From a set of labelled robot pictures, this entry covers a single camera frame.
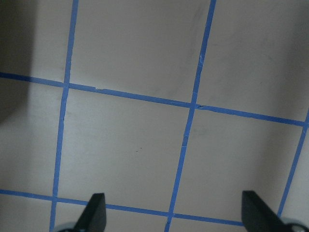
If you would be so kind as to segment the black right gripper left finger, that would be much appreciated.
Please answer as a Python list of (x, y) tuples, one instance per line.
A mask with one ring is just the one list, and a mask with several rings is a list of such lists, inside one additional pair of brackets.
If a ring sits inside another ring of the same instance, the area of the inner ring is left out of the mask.
[(107, 224), (105, 194), (91, 196), (84, 211), (73, 227), (74, 232), (104, 232)]

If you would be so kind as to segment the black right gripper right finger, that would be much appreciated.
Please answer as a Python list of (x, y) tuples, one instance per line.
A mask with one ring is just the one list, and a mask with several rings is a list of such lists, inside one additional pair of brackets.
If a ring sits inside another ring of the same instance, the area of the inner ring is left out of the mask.
[(244, 190), (241, 221), (248, 232), (289, 232), (290, 228), (252, 190)]

